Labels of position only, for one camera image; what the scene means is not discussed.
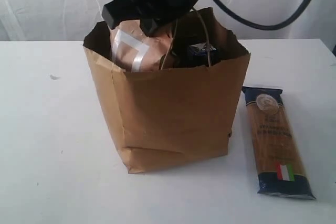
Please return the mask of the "spaghetti packet with Italian flag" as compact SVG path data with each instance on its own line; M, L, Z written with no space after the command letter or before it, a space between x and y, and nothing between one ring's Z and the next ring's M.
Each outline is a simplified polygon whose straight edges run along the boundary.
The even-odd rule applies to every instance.
M287 120L282 90L242 87L251 129L259 194L314 200Z

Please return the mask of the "brown pouch with orange label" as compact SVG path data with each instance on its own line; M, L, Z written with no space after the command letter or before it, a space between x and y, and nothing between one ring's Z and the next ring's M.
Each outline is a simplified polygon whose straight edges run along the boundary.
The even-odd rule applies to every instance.
M154 37L144 34L139 20L121 22L109 32L110 60L125 71L153 72L174 67L172 48L177 21L161 27Z

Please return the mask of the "brown paper shopping bag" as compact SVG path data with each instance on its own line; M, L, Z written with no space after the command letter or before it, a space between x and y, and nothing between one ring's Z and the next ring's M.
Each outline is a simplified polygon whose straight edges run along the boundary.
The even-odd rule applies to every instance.
M250 53L203 8L180 18L174 49L209 40L221 61L211 67L126 71L111 61L112 33L98 22L83 47L102 113L130 174L228 153Z

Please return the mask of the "blue and white milk carton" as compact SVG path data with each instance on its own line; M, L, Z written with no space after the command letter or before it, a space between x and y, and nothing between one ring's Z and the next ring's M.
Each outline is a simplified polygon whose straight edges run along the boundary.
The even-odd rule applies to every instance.
M215 65L220 62L217 49L211 44L207 47L206 43L199 43L189 45L187 48L187 64L191 67L209 66L208 52L210 53L211 65Z

